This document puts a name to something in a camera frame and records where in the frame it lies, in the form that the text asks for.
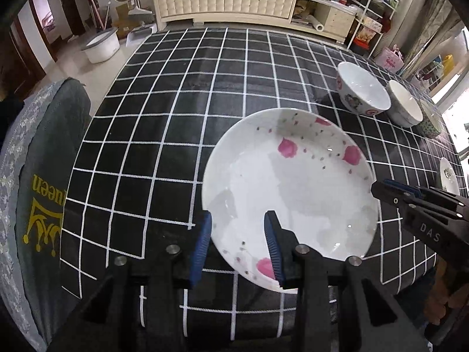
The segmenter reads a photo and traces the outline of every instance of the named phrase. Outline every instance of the cardboard box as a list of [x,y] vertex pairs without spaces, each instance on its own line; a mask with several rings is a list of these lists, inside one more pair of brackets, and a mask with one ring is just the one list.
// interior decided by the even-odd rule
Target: cardboard box
[[131,32],[132,29],[139,27],[139,23],[132,20],[119,20],[113,22],[113,27],[117,28],[117,38],[124,39]]
[[117,11],[117,17],[119,17],[119,21],[128,19],[129,8],[128,8],[127,3],[124,3],[122,5],[118,5],[116,7],[116,11]]

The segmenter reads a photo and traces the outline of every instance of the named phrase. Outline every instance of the curtain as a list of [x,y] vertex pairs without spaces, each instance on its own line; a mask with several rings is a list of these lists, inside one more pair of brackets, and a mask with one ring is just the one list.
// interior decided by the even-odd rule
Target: curtain
[[425,56],[428,55],[439,43],[461,31],[461,19],[448,0],[429,0],[426,14],[424,13],[423,27],[418,33],[417,39],[406,51],[402,77],[413,75],[421,66]]
[[383,48],[397,45],[402,48],[409,38],[415,22],[422,13],[426,0],[399,0],[399,5],[392,18],[391,30],[383,35],[373,55],[376,57]]

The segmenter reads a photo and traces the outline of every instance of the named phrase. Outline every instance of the white bowl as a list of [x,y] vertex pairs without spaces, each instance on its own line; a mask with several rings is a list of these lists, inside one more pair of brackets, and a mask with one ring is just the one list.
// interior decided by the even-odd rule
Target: white bowl
[[252,114],[231,127],[210,155],[202,207],[212,240],[241,276],[283,290],[272,270],[264,214],[324,257],[363,256],[376,230],[373,174],[355,142],[334,123],[291,108]]
[[394,123],[401,127],[412,127],[424,119],[417,101],[402,84],[391,80],[386,90],[392,103],[388,115]]
[[389,95],[381,83],[354,63],[339,63],[337,90],[344,106],[354,114],[374,116],[391,107]]

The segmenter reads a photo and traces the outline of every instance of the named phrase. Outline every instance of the plate rim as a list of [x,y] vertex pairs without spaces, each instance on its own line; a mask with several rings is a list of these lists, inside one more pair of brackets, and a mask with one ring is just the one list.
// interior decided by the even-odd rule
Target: plate rim
[[[207,171],[210,170],[209,169],[209,165],[210,163],[212,162],[213,158],[212,158],[212,155],[214,155],[214,153],[217,151],[217,146],[219,143],[222,142],[222,140],[228,136],[230,136],[231,132],[235,131],[235,128],[237,128],[239,125],[241,125],[240,123],[242,123],[245,119],[247,118],[250,118],[250,117],[253,117],[253,116],[260,116],[262,115],[264,112],[266,111],[290,111],[290,112],[302,112],[304,114],[309,114],[309,115],[312,115],[315,119],[316,118],[321,118],[322,120],[325,120],[327,121],[328,123],[330,123],[330,125],[332,126],[332,128],[334,128],[335,130],[339,131],[340,133],[342,133],[343,135],[345,135],[348,140],[350,141],[350,145],[354,145],[355,147],[358,148],[358,150],[360,151],[360,154],[362,156],[362,158],[366,161],[366,168],[368,170],[368,173],[369,173],[369,177],[371,179],[371,184],[376,181],[375,177],[374,177],[374,174],[373,174],[373,171],[371,169],[371,166],[370,166],[370,163],[368,163],[368,159],[367,157],[364,155],[364,153],[362,152],[362,150],[360,149],[360,147],[355,143],[355,141],[352,139],[352,137],[347,134],[344,130],[342,130],[339,126],[337,126],[335,123],[331,122],[330,120],[328,120],[327,118],[319,115],[319,114],[316,114],[314,112],[309,112],[309,111],[305,111],[305,110],[301,110],[301,109],[298,109],[298,108],[292,108],[292,107],[274,107],[274,108],[269,108],[269,109],[266,109],[266,110],[261,110],[261,111],[257,111],[257,112],[254,112],[253,114],[250,114],[250,115],[247,115],[246,117],[242,118],[240,121],[236,122],[232,127],[230,127],[228,129],[228,131],[226,131],[222,137],[219,139],[219,141],[217,141],[217,144],[215,144],[215,147],[212,151],[212,153],[210,154],[209,156],[209,159],[207,161],[207,164],[205,166],[205,170],[204,170],[204,173],[203,173],[203,178],[202,178],[202,191],[201,191],[201,202],[202,202],[202,209],[203,210],[207,210],[206,209],[206,205],[204,203],[204,196],[205,196],[205,192],[206,192],[206,185],[204,184],[204,181],[205,181],[205,177],[206,177],[206,174],[207,174]],[[378,229],[378,221],[379,221],[379,205],[378,205],[378,201],[376,200],[376,205],[375,205],[375,208],[376,208],[376,221],[375,221],[375,229],[374,229],[374,234],[376,234],[376,231]],[[241,274],[235,267],[232,266],[232,264],[227,260],[227,258],[225,257],[225,255],[223,253],[221,253],[219,251],[219,248],[217,247],[217,244],[215,243],[215,241],[213,240],[212,238],[212,234],[210,234],[210,239],[212,240],[213,244],[215,245],[217,251],[219,252],[219,254],[223,257],[223,259],[226,261],[226,263],[229,264],[229,266],[235,270],[236,272],[238,272],[240,275],[242,275],[244,277],[243,274]],[[370,249],[371,247],[371,244],[373,243],[373,239],[374,239],[374,236],[371,238],[370,240],[370,244],[368,245],[368,248],[367,248],[367,251]],[[250,282],[256,284],[257,286],[263,288],[263,289],[266,289],[266,290],[270,290],[270,291],[275,291],[275,292],[280,292],[280,293],[290,293],[290,294],[296,294],[296,289],[290,289],[290,290],[284,290],[283,288],[280,287],[279,290],[274,290],[273,288],[266,288],[264,286],[261,286],[260,284],[258,283],[255,283],[254,281],[252,281],[251,279],[249,278],[246,278],[248,279]]]

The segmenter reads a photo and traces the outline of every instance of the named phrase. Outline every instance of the black tablecloth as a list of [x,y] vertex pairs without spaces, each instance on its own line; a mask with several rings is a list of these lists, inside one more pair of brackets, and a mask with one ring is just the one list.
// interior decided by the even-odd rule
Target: black tablecloth
[[[81,145],[65,205],[63,286],[82,297],[116,256],[148,258],[154,253],[146,243],[148,232],[183,244],[201,214],[202,177],[215,144],[234,123],[259,110],[295,107],[334,122],[358,144],[378,180],[434,186],[444,156],[466,196],[446,126],[429,140],[394,125],[386,114],[351,114],[336,91],[342,61],[371,71],[384,86],[397,79],[430,101],[360,56],[292,35],[214,28],[151,36],[119,74]],[[381,204],[364,263],[389,291],[412,284],[435,259],[401,229],[397,210]],[[295,296],[239,277],[213,244],[201,282],[180,300],[189,338],[276,336],[292,328],[295,316]],[[142,288],[142,324],[144,304]]]

